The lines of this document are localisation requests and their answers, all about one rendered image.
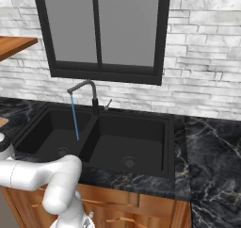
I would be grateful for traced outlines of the black sink faucet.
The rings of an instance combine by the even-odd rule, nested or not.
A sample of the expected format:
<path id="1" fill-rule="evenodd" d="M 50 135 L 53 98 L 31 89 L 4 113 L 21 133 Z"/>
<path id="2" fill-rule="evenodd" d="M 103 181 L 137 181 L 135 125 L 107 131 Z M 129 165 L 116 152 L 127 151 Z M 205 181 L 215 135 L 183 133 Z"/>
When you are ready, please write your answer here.
<path id="1" fill-rule="evenodd" d="M 99 114 L 99 102 L 98 102 L 98 98 L 97 98 L 97 90 L 96 90 L 96 86 L 94 84 L 94 82 L 92 80 L 85 80 L 75 86 L 73 86 L 72 88 L 67 89 L 67 92 L 69 94 L 72 94 L 74 91 L 84 87 L 85 85 L 90 85 L 92 88 L 92 108 L 93 108 L 93 114 L 94 115 L 98 115 Z"/>

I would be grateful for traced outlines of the black double sink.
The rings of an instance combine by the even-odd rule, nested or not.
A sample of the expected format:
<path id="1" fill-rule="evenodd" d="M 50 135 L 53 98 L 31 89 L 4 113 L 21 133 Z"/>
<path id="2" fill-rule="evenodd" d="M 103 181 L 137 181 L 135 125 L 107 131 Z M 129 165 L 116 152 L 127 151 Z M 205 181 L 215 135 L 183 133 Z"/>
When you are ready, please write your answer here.
<path id="1" fill-rule="evenodd" d="M 46 104 L 14 137 L 17 152 L 39 162 L 78 156 L 85 167 L 174 177 L 174 117 L 120 109 Z"/>

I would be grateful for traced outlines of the blue water stream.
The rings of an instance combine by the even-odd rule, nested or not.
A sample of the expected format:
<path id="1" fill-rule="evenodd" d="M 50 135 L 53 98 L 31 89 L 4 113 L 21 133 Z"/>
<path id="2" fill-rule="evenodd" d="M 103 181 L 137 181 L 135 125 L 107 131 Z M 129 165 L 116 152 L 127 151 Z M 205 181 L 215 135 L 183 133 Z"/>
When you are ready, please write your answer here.
<path id="1" fill-rule="evenodd" d="M 70 99 L 71 99 L 71 105 L 72 105 L 72 116 L 73 116 L 73 123 L 74 123 L 74 128 L 75 128 L 76 140 L 79 141 L 79 131 L 78 131 L 78 125 L 77 125 L 77 119 L 76 119 L 76 114 L 75 114 L 72 92 L 70 93 Z"/>

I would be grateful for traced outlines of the black framed window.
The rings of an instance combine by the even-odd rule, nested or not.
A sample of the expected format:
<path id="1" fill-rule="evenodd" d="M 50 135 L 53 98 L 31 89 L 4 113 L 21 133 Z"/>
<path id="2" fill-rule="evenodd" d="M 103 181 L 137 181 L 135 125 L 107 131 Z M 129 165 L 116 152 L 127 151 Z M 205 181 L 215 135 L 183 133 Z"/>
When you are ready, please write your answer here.
<path id="1" fill-rule="evenodd" d="M 162 84 L 170 0 L 35 0 L 52 77 Z"/>

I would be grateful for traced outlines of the wooden base cabinet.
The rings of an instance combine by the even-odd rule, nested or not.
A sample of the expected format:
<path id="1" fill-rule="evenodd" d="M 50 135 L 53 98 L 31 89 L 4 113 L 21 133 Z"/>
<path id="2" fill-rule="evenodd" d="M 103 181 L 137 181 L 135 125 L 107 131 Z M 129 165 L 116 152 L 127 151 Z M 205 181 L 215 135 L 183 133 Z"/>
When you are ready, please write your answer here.
<path id="1" fill-rule="evenodd" d="M 50 228 L 57 219 L 47 213 L 42 204 L 44 187 L 35 191 L 0 189 L 20 228 Z M 80 184 L 77 190 L 82 199 L 105 202 L 106 205 L 83 203 L 86 212 L 93 212 L 96 228 L 192 228 L 189 202 L 175 201 L 134 192 Z M 107 219 L 125 217 L 135 220 L 106 222 Z"/>

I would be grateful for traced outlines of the wooden wall shelf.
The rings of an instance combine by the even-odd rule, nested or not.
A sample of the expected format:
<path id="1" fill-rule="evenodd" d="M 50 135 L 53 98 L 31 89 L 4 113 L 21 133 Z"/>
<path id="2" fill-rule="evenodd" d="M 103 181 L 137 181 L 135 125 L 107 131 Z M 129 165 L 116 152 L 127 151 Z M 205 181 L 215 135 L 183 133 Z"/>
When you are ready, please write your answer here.
<path id="1" fill-rule="evenodd" d="M 37 38 L 0 36 L 0 62 L 37 42 Z"/>

